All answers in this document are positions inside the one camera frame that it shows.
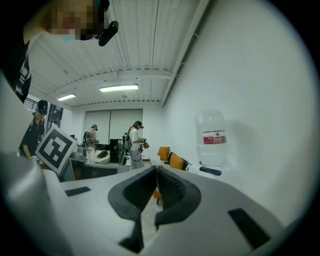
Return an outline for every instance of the headset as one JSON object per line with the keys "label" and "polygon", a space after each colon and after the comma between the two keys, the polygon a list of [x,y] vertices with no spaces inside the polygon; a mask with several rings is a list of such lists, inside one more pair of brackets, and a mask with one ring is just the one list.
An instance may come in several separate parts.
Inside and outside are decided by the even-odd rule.
{"label": "headset", "polygon": [[95,0],[95,2],[98,5],[98,22],[94,25],[94,28],[86,29],[84,33],[81,33],[80,40],[86,41],[94,37],[98,39],[99,46],[103,47],[118,32],[119,22],[114,20],[109,24],[106,18],[110,6],[109,0]]}

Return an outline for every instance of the white shirt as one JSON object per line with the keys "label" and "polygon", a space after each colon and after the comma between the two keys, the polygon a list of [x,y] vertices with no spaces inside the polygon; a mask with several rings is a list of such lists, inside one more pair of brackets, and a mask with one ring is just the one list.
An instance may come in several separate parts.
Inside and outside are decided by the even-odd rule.
{"label": "white shirt", "polygon": [[137,140],[139,140],[138,130],[136,128],[132,128],[129,132],[129,137],[132,144],[130,150],[132,151],[138,150],[140,148],[140,143],[134,143]]}

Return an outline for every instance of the water bottle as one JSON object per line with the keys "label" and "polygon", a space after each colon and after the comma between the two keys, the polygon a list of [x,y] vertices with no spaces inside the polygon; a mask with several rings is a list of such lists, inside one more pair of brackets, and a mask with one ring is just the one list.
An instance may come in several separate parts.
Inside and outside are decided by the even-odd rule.
{"label": "water bottle", "polygon": [[216,109],[208,109],[199,112],[194,122],[199,163],[209,168],[222,166],[227,157],[224,115]]}

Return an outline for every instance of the ceiling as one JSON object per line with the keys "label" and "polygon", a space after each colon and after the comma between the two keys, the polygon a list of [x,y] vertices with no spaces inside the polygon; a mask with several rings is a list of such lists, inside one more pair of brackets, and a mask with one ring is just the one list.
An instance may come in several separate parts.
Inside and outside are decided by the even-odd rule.
{"label": "ceiling", "polygon": [[[43,33],[32,44],[30,93],[70,107],[110,102],[163,102],[209,0],[111,0],[119,31],[100,47]],[[138,84],[138,90],[100,87]]]}

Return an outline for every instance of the white wall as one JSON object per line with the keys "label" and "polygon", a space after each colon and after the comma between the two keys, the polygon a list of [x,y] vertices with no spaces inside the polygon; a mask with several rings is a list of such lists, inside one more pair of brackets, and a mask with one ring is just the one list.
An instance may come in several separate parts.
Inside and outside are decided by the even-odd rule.
{"label": "white wall", "polygon": [[[128,132],[130,126],[136,121],[142,121],[142,109],[112,110],[110,118],[110,139],[121,139]],[[138,131],[138,136],[143,136],[143,130]]]}
{"label": "white wall", "polygon": [[68,109],[63,109],[60,129],[63,130],[68,135],[74,134],[75,128],[74,128],[74,119],[73,119],[72,111]]}
{"label": "white wall", "polygon": [[271,5],[219,0],[165,103],[171,149],[198,163],[194,118],[222,111],[228,164],[221,179],[288,225],[317,180],[318,82],[298,34]]}
{"label": "white wall", "polygon": [[[87,108],[74,108],[71,112],[64,109],[61,119],[61,129],[67,134],[74,134],[78,138],[78,143],[82,142],[85,127],[86,111],[101,111],[115,109],[143,109],[142,124],[144,126],[142,136],[147,139],[150,150],[159,150],[159,147],[166,146],[166,133],[164,131],[163,108],[160,104],[101,104]],[[148,151],[145,150],[145,158],[148,158]]]}
{"label": "white wall", "polygon": [[150,148],[144,150],[146,158],[149,157],[148,152],[158,153],[159,147],[168,147],[167,132],[164,124],[164,110],[160,106],[145,106],[143,108],[142,118],[143,138],[146,139]]}
{"label": "white wall", "polygon": [[63,109],[60,128],[68,135],[74,135],[79,144],[82,143],[85,127],[85,111]]}
{"label": "white wall", "polygon": [[92,125],[97,125],[97,136],[100,144],[109,144],[110,114],[110,111],[86,112],[84,130],[89,131]]}

